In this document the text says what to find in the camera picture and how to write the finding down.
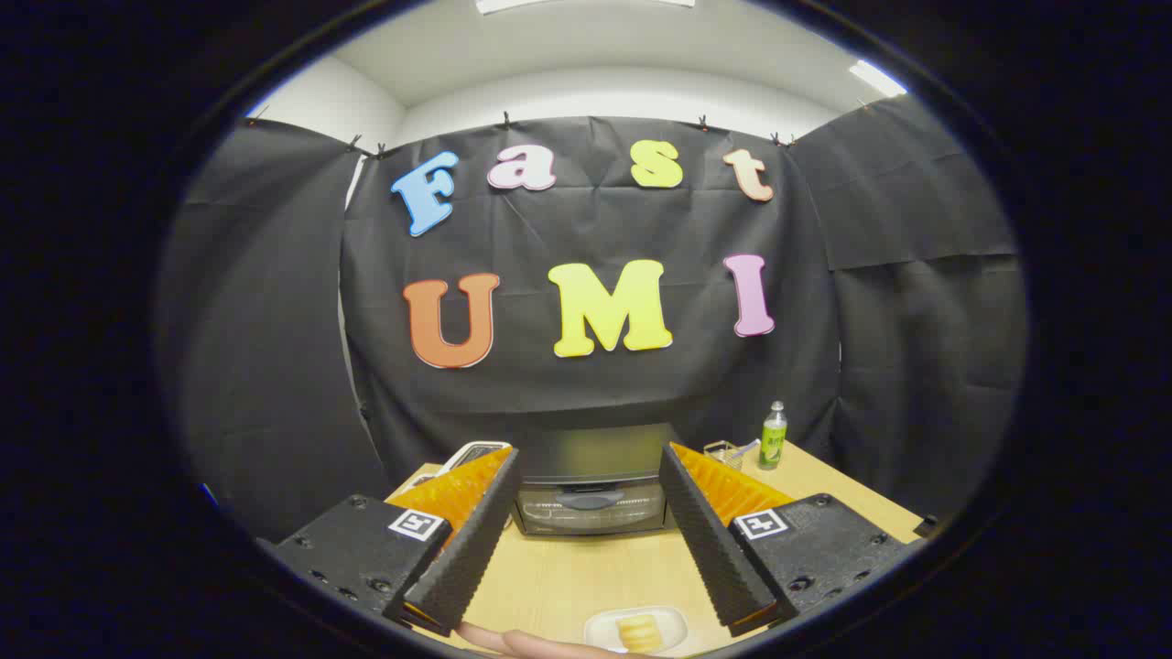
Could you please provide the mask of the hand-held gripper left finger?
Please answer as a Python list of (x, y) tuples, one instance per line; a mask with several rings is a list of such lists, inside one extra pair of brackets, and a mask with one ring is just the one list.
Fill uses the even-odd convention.
[(395, 497), (353, 492), (265, 550), (346, 609), (449, 636), (493, 558), (518, 458), (503, 446)]

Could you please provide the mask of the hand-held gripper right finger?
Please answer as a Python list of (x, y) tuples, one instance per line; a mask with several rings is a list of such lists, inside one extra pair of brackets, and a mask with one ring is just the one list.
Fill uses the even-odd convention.
[(920, 514), (793, 444), (774, 469), (740, 471), (669, 442), (657, 478), (732, 637), (845, 600), (926, 538)]

